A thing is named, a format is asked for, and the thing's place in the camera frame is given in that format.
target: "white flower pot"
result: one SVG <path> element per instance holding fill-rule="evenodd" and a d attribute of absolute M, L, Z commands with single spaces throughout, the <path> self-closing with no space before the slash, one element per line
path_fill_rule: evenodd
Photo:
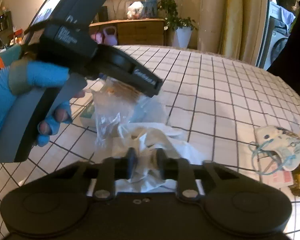
<path fill-rule="evenodd" d="M 176 29 L 176 31 L 174 32 L 172 46 L 177 48 L 187 48 L 190 41 L 191 33 L 191 27 L 183 27 Z"/>

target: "face mask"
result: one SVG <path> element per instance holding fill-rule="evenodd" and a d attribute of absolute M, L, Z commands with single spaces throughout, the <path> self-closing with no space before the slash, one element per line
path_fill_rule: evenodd
<path fill-rule="evenodd" d="M 271 175 L 281 169 L 293 171 L 299 166 L 300 137 L 297 134 L 274 125 L 257 128 L 255 134 L 259 146 L 253 150 L 252 143 L 249 144 L 249 148 L 252 151 L 252 166 L 254 170 L 257 169 L 254 167 L 253 160 L 260 153 L 267 154 L 277 162 L 272 153 L 275 152 L 281 159 L 281 163 L 278 163 L 278 168 L 274 171 L 270 173 L 257 171 L 257 173 L 260 175 Z"/>

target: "dresser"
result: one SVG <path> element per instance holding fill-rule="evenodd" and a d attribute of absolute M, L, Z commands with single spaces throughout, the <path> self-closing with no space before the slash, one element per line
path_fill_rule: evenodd
<path fill-rule="evenodd" d="M 89 33 L 100 32 L 108 26 L 117 28 L 119 45 L 165 45 L 164 19 L 114 20 L 93 23 L 89 26 Z"/>

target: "white grid tablecloth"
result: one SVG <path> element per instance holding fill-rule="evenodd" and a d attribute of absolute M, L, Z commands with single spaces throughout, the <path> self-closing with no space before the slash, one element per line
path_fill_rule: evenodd
<path fill-rule="evenodd" d="M 300 97 L 282 79 L 217 55 L 169 47 L 118 46 L 164 80 L 162 96 L 170 124 L 185 131 L 188 142 L 210 159 L 260 180 L 251 166 L 248 143 L 254 129 L 278 125 L 300 131 Z M 88 81 L 87 88 L 98 86 Z M 23 163 L 0 167 L 0 203 L 11 190 L 79 160 L 94 160 L 96 131 L 78 114 L 91 94 L 71 100 L 73 124 L 61 124 L 47 146 L 34 147 Z M 300 197 L 281 189 L 292 202 L 285 233 L 300 240 Z M 0 215 L 0 239 L 8 231 Z"/>

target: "mask ear loop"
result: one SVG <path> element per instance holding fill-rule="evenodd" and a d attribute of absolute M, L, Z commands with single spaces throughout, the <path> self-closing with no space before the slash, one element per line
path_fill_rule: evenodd
<path fill-rule="evenodd" d="M 258 171 L 256 168 L 255 168 L 255 166 L 254 166 L 254 163 L 253 163 L 253 160 L 254 160 L 254 158 L 259 154 L 259 153 L 266 153 L 269 157 L 271 157 L 273 160 L 275 160 L 274 159 L 274 157 L 273 157 L 273 155 L 270 153 L 270 151 L 263 151 L 262 150 L 262 148 L 264 147 L 264 146 L 267 146 L 269 143 L 271 143 L 271 142 L 273 142 L 273 139 L 270 139 L 270 140 L 268 140 L 268 141 L 265 141 L 263 144 L 261 144 L 257 149 L 255 149 L 255 150 L 252 150 L 251 149 L 251 146 L 254 146 L 253 145 L 253 143 L 254 142 L 251 142 L 251 143 L 249 143 L 249 149 L 252 151 L 252 158 L 251 158 L 251 164 L 252 164 L 252 167 L 253 167 L 253 169 L 256 171 L 256 173 L 258 173 L 259 175 L 272 175 L 272 174 L 274 174 L 275 172 L 277 172 L 277 171 L 279 171 L 279 170 L 281 170 L 282 168 L 283 168 L 283 166 L 288 162 L 288 161 L 290 161 L 290 163 L 292 162 L 292 160 L 293 159 L 295 159 L 296 158 L 296 156 L 295 155 L 292 155 L 292 156 L 288 156 L 275 170 L 273 170 L 273 171 L 271 171 L 271 172 L 269 172 L 269 173 L 265 173 L 265 172 L 260 172 L 260 171 Z"/>

